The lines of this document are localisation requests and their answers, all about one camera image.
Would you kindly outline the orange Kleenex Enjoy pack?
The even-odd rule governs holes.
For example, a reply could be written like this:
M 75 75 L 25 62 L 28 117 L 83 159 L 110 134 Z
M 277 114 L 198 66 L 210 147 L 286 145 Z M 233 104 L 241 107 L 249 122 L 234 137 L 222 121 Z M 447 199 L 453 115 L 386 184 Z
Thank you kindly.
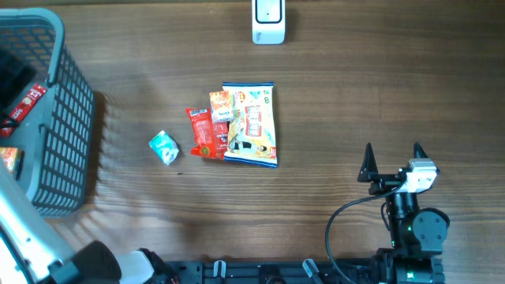
M 20 148 L 1 147 L 1 157 L 7 170 L 17 178 L 24 152 Z

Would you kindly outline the teal Kleenex tissue pack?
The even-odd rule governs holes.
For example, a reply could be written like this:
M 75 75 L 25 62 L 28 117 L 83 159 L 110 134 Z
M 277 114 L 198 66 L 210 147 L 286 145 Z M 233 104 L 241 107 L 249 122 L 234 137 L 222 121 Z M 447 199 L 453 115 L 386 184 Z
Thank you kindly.
M 178 157 L 177 143 L 164 130 L 156 134 L 148 144 L 167 166 Z

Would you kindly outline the red snack packet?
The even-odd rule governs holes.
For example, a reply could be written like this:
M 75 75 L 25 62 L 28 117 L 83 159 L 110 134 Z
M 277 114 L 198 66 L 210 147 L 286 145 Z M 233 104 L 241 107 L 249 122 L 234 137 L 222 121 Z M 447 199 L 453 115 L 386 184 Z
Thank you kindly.
M 196 146 L 190 154 L 209 159 L 224 159 L 228 145 L 228 123 L 213 122 L 210 108 L 186 108 Z

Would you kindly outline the orange Kleenex Cherish pack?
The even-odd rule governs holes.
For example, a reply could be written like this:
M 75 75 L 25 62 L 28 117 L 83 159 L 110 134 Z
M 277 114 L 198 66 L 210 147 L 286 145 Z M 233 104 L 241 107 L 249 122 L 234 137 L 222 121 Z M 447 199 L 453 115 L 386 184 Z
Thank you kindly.
M 213 122 L 230 122 L 234 119 L 234 104 L 228 91 L 211 92 L 211 117 Z

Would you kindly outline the yellow chips bag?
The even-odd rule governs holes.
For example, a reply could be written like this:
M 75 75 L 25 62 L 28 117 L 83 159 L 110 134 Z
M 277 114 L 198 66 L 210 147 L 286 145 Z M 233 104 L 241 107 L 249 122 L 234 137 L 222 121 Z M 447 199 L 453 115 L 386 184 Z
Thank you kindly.
M 269 168 L 278 166 L 272 82 L 225 82 L 233 99 L 224 159 Z

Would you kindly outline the red Nescafe coffee stick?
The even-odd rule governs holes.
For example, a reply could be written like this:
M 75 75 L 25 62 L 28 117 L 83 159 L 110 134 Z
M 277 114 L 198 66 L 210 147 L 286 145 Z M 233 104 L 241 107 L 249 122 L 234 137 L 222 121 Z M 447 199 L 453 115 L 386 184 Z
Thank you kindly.
M 27 117 L 40 99 L 46 94 L 47 88 L 40 84 L 33 84 L 27 95 L 7 115 L 1 124 L 1 137 L 10 136 L 15 128 Z

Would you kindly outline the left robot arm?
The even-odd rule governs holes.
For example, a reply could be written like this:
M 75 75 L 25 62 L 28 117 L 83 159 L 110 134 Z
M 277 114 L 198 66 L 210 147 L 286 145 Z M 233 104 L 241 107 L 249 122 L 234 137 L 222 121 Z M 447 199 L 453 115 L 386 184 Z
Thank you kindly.
M 1 164 L 2 283 L 177 283 L 157 254 L 139 248 L 116 256 L 101 241 L 76 251 L 39 215 Z

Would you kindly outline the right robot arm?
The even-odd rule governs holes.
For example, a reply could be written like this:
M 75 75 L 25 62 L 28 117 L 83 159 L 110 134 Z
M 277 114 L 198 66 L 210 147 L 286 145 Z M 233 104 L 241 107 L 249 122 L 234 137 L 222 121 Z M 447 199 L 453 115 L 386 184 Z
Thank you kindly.
M 373 283 L 444 284 L 443 243 L 450 219 L 436 208 L 421 209 L 417 196 L 430 190 L 440 173 L 422 146 L 413 146 L 413 158 L 396 174 L 381 174 L 372 145 L 365 148 L 357 180 L 368 182 L 370 196 L 384 198 L 392 248 L 380 248 L 371 258 Z

